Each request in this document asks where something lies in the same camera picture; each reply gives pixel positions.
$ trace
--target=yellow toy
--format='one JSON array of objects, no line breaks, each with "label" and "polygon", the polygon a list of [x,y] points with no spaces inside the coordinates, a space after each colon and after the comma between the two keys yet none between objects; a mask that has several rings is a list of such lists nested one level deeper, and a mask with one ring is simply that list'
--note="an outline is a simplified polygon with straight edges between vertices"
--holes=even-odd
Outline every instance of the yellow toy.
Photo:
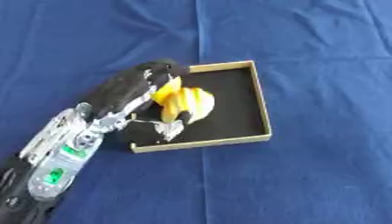
[{"label": "yellow toy", "polygon": [[190,115],[187,124],[194,123],[209,115],[214,109],[214,96],[199,87],[181,87],[180,77],[171,80],[152,98],[163,107],[161,120],[165,123],[172,123],[182,112]]}]

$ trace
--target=table surface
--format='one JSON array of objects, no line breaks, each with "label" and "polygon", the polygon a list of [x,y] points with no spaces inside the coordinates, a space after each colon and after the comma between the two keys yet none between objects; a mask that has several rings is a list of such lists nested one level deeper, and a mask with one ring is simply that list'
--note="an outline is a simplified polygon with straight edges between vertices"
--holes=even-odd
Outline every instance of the table surface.
[{"label": "table surface", "polygon": [[126,67],[255,60],[274,136],[106,143],[50,223],[392,222],[389,0],[2,0],[0,157]]}]

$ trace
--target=blue fabric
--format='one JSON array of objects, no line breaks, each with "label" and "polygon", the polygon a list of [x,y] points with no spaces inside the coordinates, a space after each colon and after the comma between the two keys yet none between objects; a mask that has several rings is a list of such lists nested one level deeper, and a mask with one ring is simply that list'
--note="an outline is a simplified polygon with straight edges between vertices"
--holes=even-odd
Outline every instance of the blue fabric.
[{"label": "blue fabric", "polygon": [[274,136],[106,143],[50,223],[391,223],[389,0],[2,0],[0,157],[116,71],[256,60]]}]

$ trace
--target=silver metal part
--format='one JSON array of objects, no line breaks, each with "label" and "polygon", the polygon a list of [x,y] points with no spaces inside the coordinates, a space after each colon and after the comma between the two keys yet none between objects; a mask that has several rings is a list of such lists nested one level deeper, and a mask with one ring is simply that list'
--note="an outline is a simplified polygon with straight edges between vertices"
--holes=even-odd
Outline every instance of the silver metal part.
[{"label": "silver metal part", "polygon": [[42,159],[51,153],[58,144],[74,137],[87,127],[81,114],[69,108],[55,116],[19,153],[36,166]]},{"label": "silver metal part", "polygon": [[151,94],[156,91],[157,86],[151,86],[149,91],[128,103],[121,112],[116,114],[110,112],[101,119],[93,120],[86,131],[105,134],[114,130],[122,130],[128,125],[129,121],[126,119],[127,116],[135,109],[148,102],[151,99]]},{"label": "silver metal part", "polygon": [[166,142],[170,142],[174,137],[179,135],[185,128],[184,123],[181,120],[174,122],[157,122],[157,121],[142,121],[142,120],[132,120],[136,123],[153,123],[155,131],[158,134],[164,136]]},{"label": "silver metal part", "polygon": [[[50,200],[63,193],[98,149],[103,136],[95,139],[94,147],[79,153],[73,151],[74,139],[88,126],[84,120],[88,113],[87,104],[62,111],[20,153],[21,158],[27,158],[36,167],[28,181],[35,199]],[[52,180],[56,171],[61,171],[61,175]]]}]

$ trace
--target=robotic hand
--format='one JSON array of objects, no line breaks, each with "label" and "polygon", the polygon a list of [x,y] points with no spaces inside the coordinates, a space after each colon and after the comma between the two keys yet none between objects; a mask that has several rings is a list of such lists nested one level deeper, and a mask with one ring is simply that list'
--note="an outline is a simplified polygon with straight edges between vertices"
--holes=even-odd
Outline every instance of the robotic hand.
[{"label": "robotic hand", "polygon": [[120,72],[55,116],[0,168],[0,223],[45,223],[104,135],[122,130],[131,113],[185,68],[172,61],[148,62]]}]

